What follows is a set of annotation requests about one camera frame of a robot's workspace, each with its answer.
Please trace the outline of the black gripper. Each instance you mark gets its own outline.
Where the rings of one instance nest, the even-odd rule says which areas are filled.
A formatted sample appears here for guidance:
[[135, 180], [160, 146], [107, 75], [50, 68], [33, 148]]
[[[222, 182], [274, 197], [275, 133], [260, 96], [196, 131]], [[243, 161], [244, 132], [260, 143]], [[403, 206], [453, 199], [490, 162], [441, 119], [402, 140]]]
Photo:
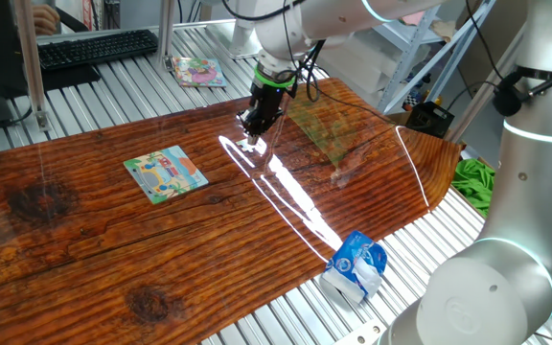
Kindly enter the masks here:
[[247, 144], [257, 144], [282, 115], [280, 104], [284, 89], [252, 83], [250, 90], [249, 107], [239, 112], [238, 118], [241, 120]]

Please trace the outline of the person's bare hand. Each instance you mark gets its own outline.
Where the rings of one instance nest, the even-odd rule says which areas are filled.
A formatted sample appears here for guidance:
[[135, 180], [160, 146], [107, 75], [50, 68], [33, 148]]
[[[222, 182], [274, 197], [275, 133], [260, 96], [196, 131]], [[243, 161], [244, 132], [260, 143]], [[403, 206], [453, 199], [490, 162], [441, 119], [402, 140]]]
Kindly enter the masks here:
[[55, 35], [60, 32], [60, 16], [50, 5], [32, 5], [32, 14], [37, 35]]

